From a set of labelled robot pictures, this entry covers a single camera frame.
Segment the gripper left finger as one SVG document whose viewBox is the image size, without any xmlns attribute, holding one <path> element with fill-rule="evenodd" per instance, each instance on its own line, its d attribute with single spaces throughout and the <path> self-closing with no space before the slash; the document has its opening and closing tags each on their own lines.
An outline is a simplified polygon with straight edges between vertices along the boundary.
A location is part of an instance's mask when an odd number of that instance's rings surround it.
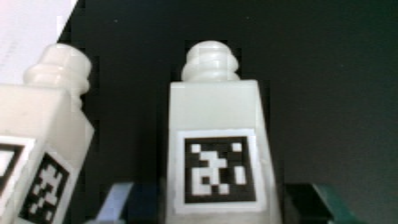
<svg viewBox="0 0 398 224">
<path fill-rule="evenodd" d="M 91 219 L 85 224 L 126 224 L 123 210 L 132 189 L 132 182 L 121 182 L 112 185 L 96 218 Z"/>
</svg>

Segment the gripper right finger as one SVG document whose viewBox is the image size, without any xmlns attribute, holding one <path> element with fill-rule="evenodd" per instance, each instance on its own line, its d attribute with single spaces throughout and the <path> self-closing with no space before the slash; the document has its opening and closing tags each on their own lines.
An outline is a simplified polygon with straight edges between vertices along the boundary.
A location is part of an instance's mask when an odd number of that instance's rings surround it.
<svg viewBox="0 0 398 224">
<path fill-rule="evenodd" d="M 329 185 L 292 183 L 284 185 L 284 224 L 368 224 L 363 221 Z"/>
</svg>

